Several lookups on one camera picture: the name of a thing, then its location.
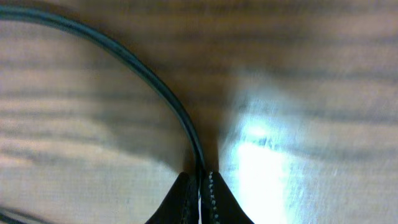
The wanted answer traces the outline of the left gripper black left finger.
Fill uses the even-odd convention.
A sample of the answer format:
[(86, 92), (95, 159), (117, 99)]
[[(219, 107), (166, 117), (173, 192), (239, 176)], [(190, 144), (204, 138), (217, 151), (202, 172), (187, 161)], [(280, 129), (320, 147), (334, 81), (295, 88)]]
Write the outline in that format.
[(196, 178), (181, 172), (146, 224), (198, 224)]

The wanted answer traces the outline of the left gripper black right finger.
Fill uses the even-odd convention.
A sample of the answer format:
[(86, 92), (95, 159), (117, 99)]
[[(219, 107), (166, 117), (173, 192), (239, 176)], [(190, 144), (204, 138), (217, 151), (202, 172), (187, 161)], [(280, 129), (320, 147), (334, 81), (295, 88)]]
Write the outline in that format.
[(201, 185), (202, 224), (253, 224), (219, 172), (210, 171)]

